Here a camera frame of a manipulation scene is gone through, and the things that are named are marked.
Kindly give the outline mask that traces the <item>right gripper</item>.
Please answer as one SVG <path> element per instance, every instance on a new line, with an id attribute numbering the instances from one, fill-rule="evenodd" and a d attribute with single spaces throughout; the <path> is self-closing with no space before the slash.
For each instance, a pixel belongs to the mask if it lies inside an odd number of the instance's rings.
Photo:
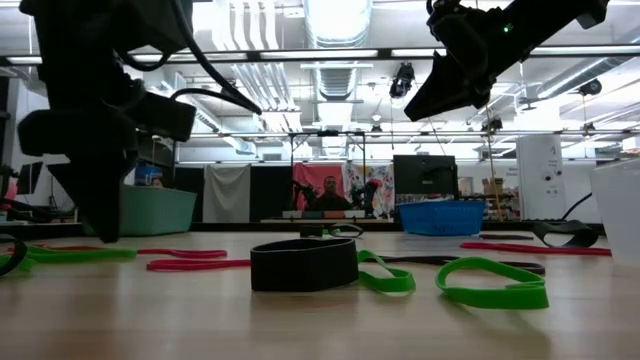
<path id="1" fill-rule="evenodd" d="M 525 0 L 481 10 L 461 0 L 428 0 L 428 27 L 446 49 L 434 54 L 432 70 L 404 108 L 413 122 L 444 112 L 483 107 L 496 78 L 520 57 Z"/>

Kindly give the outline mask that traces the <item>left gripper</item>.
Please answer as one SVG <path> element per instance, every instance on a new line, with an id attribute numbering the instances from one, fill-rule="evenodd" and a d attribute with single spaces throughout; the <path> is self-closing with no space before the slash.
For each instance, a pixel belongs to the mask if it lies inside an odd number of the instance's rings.
<path id="1" fill-rule="evenodd" d="M 143 91 L 110 49 L 77 58 L 42 50 L 38 66 L 49 107 L 26 115 L 17 127 L 22 152 L 63 154 L 69 163 L 47 168 L 103 243 L 120 237 L 121 192 L 138 157 L 136 126 L 125 109 Z M 103 157 L 99 165 L 90 157 Z"/>

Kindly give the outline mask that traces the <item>red rubber band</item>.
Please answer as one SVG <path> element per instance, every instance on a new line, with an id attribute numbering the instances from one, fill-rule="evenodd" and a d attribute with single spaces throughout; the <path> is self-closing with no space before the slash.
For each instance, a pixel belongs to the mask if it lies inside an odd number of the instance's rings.
<path id="1" fill-rule="evenodd" d="M 190 272 L 234 267 L 250 267 L 249 259 L 241 260 L 153 260 L 146 265 L 148 271 Z"/>
<path id="2" fill-rule="evenodd" d="M 606 248 L 565 248 L 565 247 L 540 247 L 533 245 L 521 245 L 521 244 L 495 244 L 495 243 L 476 243 L 468 242 L 459 245 L 462 249 L 475 249 L 475 250 L 493 250 L 493 251 L 505 251 L 514 253 L 530 253 L 530 254 L 544 254 L 544 255 L 581 255 L 581 256 L 608 256 L 611 257 L 612 253 L 610 249 Z"/>
<path id="3" fill-rule="evenodd" d="M 103 247 L 97 246 L 51 246 L 46 244 L 36 244 L 36 248 L 56 250 L 56 251 L 97 251 L 103 250 Z M 168 255 L 181 259 L 212 259 L 226 257 L 225 250 L 177 250 L 164 248 L 147 248 L 136 250 L 138 255 Z"/>

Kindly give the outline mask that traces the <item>blue plastic bin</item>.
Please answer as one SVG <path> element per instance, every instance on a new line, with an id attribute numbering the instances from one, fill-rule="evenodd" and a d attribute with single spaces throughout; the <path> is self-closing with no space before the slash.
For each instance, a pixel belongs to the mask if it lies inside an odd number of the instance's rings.
<path id="1" fill-rule="evenodd" d="M 155 166 L 139 166 L 135 169 L 134 184 L 136 186 L 164 187 L 163 173 Z"/>

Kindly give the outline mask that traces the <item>teal plastic basket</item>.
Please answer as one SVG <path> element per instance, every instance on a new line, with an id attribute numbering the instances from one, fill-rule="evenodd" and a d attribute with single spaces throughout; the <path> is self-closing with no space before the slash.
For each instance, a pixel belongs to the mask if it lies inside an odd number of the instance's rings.
<path id="1" fill-rule="evenodd" d="M 197 194 L 177 189 L 124 185 L 119 232 L 144 237 L 187 232 Z"/>

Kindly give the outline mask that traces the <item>tilted black monitor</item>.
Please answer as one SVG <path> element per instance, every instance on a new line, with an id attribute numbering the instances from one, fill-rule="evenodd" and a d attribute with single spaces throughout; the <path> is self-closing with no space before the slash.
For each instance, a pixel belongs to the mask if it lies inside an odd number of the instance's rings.
<path id="1" fill-rule="evenodd" d="M 35 192 L 43 165 L 43 162 L 34 162 L 21 166 L 17 180 L 18 195 L 29 195 Z"/>

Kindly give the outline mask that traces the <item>black overhead light bar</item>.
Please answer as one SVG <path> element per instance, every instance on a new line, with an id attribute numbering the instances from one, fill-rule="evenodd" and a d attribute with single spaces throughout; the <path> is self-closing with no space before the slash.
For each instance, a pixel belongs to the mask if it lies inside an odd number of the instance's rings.
<path id="1" fill-rule="evenodd" d="M 444 48 L 362 48 L 362 49 L 305 49 L 305 50 L 250 50 L 205 52 L 210 63 L 259 62 L 316 62 L 316 61 L 388 61 L 430 60 L 435 52 L 445 55 Z M 637 57 L 640 44 L 541 46 L 531 51 L 528 58 L 587 58 Z"/>

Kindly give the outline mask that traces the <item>black computer monitor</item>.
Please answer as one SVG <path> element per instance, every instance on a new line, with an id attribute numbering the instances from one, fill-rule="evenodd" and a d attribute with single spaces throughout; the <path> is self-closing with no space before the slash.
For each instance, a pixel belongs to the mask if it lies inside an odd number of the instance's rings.
<path id="1" fill-rule="evenodd" d="M 454 156 L 395 155 L 395 204 L 458 200 L 458 167 Z"/>

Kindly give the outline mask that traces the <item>floral hanging cloth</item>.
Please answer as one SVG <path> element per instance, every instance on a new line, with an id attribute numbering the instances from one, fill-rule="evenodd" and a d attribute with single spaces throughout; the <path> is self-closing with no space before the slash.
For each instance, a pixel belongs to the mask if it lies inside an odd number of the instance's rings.
<path id="1" fill-rule="evenodd" d="M 343 189 L 347 200 L 352 201 L 351 191 L 362 188 L 366 181 L 378 180 L 381 185 L 373 196 L 373 215 L 376 218 L 388 217 L 395 207 L 395 186 L 393 165 L 367 165 L 345 163 L 342 166 Z"/>

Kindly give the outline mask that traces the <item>blue plastic basket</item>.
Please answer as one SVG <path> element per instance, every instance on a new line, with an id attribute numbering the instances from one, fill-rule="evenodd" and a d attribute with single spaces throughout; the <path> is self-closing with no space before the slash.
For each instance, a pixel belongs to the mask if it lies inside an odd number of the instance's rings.
<path id="1" fill-rule="evenodd" d="M 425 236 L 472 236 L 481 231 L 482 201 L 426 201 L 398 205 L 403 228 Z"/>

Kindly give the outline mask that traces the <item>grey hanging cloth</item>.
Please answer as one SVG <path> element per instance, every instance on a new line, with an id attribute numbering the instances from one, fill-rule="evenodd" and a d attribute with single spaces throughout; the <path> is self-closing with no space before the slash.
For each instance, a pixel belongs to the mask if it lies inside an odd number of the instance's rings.
<path id="1" fill-rule="evenodd" d="M 251 167 L 204 168 L 203 221 L 247 223 L 250 220 Z"/>

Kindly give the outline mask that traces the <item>person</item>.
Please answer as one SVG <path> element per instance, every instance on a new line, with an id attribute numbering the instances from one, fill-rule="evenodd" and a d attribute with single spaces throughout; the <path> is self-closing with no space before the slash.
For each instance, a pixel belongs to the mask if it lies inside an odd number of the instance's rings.
<path id="1" fill-rule="evenodd" d="M 352 204 L 337 192 L 337 180 L 334 176 L 324 179 L 324 193 L 318 197 L 311 209 L 314 211 L 345 211 L 352 208 Z"/>

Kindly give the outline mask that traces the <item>orange hanging cloth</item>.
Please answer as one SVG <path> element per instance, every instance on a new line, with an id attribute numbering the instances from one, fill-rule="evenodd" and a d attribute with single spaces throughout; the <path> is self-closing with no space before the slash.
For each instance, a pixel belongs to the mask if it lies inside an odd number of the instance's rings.
<path id="1" fill-rule="evenodd" d="M 293 179 L 302 184 L 313 186 L 318 193 L 318 197 L 324 193 L 324 179 L 328 176 L 334 176 L 337 180 L 337 192 L 345 198 L 342 168 L 339 165 L 308 166 L 303 163 L 297 163 L 293 171 Z"/>

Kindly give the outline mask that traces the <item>clear plastic container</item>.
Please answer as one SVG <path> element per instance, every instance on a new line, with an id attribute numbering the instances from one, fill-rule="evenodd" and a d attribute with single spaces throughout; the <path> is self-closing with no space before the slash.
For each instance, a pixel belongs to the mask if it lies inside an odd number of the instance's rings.
<path id="1" fill-rule="evenodd" d="M 595 168 L 591 187 L 614 262 L 640 267 L 640 159 Z"/>

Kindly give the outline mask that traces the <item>distant black metal frame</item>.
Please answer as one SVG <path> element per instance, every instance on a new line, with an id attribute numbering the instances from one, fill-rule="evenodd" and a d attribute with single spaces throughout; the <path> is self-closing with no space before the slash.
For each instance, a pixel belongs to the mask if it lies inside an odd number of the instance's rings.
<path id="1" fill-rule="evenodd" d="M 293 168 L 297 163 L 308 166 L 340 165 L 359 160 L 367 163 L 367 135 L 362 131 L 321 130 L 291 133 L 196 133 L 186 143 L 159 135 L 143 133 L 142 157 L 159 166 L 171 169 L 177 166 L 266 166 L 288 168 L 287 189 L 292 195 L 286 204 L 292 206 Z M 236 157 L 222 158 L 220 147 L 204 145 L 209 152 L 201 160 L 189 160 L 181 154 L 183 149 L 194 149 L 199 140 L 221 140 L 233 150 Z"/>

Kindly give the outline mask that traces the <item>silver ceiling duct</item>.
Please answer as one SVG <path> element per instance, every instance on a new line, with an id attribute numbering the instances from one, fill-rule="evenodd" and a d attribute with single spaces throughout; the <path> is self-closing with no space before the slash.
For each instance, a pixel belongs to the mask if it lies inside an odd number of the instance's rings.
<path id="1" fill-rule="evenodd" d="M 303 0 L 309 47 L 362 48 L 368 45 L 372 0 Z M 347 100 L 356 86 L 356 68 L 321 68 L 314 77 L 319 94 L 329 101 Z"/>

